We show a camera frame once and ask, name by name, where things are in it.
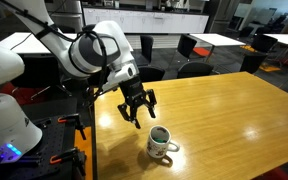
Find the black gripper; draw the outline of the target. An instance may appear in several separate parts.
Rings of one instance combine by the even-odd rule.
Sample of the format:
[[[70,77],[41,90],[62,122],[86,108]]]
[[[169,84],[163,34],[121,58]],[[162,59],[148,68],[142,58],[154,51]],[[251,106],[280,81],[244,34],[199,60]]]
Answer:
[[[139,76],[124,81],[119,84],[119,87],[124,96],[125,102],[118,105],[118,110],[120,111],[122,117],[135,125],[137,129],[141,126],[136,118],[137,108],[144,104],[145,91]],[[154,106],[157,104],[155,93],[153,89],[148,89],[146,91],[149,100],[147,101],[148,111],[152,118],[155,118]],[[130,113],[127,113],[127,107],[130,107]]]

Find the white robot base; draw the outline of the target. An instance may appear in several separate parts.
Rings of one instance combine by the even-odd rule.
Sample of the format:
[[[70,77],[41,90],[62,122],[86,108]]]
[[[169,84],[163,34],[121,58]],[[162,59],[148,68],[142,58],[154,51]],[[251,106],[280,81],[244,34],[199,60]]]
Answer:
[[[0,47],[0,85],[24,72],[24,62],[15,52]],[[42,130],[23,112],[16,99],[0,93],[0,163],[18,161],[42,139]]]

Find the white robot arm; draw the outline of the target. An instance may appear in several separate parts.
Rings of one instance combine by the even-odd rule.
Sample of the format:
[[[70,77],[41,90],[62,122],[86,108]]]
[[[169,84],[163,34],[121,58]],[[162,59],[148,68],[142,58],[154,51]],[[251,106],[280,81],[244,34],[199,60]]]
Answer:
[[[0,5],[15,14],[55,56],[66,76],[84,80],[99,72],[94,98],[121,90],[125,102],[118,109],[124,120],[139,127],[137,109],[142,105],[155,115],[154,91],[143,87],[129,42],[116,22],[105,20],[94,27],[85,26],[75,38],[69,38],[50,18],[44,0],[0,0]]]

